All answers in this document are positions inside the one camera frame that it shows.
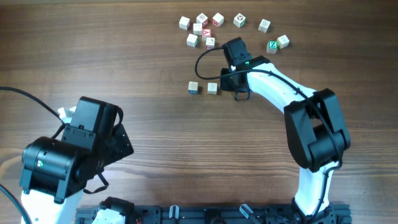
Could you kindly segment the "green letter Z block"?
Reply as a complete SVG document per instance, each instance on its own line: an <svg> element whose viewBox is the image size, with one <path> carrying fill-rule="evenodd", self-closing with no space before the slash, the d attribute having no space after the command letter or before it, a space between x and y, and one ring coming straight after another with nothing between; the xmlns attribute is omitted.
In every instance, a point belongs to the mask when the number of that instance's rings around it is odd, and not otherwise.
<svg viewBox="0 0 398 224"><path fill-rule="evenodd" d="M277 49L278 49L277 41L274 41L274 40L268 41L268 43L267 43L267 53L275 54L277 52Z"/></svg>

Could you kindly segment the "white block plain picture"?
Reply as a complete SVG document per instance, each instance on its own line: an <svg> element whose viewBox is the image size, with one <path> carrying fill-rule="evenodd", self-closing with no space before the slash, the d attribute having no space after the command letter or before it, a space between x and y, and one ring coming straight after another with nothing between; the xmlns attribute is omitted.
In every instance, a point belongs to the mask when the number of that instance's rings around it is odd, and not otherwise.
<svg viewBox="0 0 398 224"><path fill-rule="evenodd" d="M266 19L262 19L262 21L259 24L258 30L263 32L263 33L266 33L268 31L269 27L270 27L270 24L271 24L270 21L268 21Z"/></svg>

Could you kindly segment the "white block green side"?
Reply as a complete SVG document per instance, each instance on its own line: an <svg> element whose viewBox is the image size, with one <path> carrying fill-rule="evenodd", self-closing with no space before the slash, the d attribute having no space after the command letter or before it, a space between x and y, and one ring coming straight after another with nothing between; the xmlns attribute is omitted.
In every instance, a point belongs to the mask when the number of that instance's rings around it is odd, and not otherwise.
<svg viewBox="0 0 398 224"><path fill-rule="evenodd" d="M218 91L217 83L208 83L207 92L209 95L216 95Z"/></svg>

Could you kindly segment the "white block blue side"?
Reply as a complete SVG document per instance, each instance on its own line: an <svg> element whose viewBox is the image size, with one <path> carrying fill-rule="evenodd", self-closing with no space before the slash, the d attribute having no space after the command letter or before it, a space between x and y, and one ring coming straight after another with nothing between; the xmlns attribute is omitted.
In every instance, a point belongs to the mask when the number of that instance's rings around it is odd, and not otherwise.
<svg viewBox="0 0 398 224"><path fill-rule="evenodd" d="M188 83L188 93L190 95L197 95L198 94L198 82L189 82Z"/></svg>

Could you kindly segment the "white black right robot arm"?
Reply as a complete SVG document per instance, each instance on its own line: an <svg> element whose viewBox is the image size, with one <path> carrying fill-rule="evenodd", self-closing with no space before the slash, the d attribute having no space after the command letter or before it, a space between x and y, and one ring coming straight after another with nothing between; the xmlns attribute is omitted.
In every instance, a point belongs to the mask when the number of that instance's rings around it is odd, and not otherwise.
<svg viewBox="0 0 398 224"><path fill-rule="evenodd" d="M325 216L332 174L341 168L351 139L336 95L316 91L282 74L263 56L252 57L238 37L221 46L228 67L221 88L257 93L284 114L287 144L300 167L294 204L307 222Z"/></svg>

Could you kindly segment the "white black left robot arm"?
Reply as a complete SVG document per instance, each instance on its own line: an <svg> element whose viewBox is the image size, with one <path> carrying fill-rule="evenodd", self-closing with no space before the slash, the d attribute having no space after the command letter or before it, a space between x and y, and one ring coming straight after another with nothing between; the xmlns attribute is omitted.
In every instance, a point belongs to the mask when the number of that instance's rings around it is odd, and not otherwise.
<svg viewBox="0 0 398 224"><path fill-rule="evenodd" d="M22 223L70 223L89 180L109 183L104 168L134 150L122 124L120 107L82 96L75 107L58 109L62 126L52 137L40 137L22 153Z"/></svg>

